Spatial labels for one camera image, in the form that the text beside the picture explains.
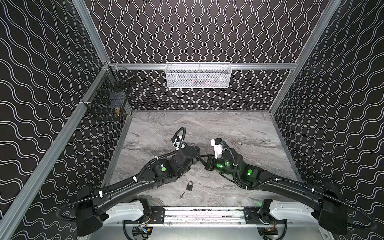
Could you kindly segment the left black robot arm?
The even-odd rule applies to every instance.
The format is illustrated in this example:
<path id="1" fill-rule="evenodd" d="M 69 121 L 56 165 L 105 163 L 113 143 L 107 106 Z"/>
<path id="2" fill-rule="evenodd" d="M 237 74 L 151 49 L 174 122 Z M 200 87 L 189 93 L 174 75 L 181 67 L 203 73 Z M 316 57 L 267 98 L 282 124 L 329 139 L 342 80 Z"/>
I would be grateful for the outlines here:
<path id="1" fill-rule="evenodd" d="M 184 147 L 170 158 L 155 158 L 138 174 L 116 184 L 101 189 L 82 189 L 75 211 L 78 236 L 83 237 L 100 229 L 108 217 L 107 211 L 122 200 L 175 182 L 191 169 L 199 157 L 199 147 Z"/>

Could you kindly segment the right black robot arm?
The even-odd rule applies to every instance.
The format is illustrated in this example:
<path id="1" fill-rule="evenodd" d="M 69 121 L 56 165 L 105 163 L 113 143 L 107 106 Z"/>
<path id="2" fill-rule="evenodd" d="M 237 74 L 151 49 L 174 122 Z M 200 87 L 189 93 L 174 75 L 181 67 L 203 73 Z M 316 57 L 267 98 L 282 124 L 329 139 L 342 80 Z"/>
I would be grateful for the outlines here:
<path id="1" fill-rule="evenodd" d="M 311 216 L 319 225 L 336 235 L 346 235 L 347 206 L 339 189 L 330 183 L 311 185 L 275 175 L 246 164 L 240 154 L 198 156 L 207 171 L 218 171 L 222 177 L 247 191 L 266 191 L 287 197 L 313 209 Z"/>

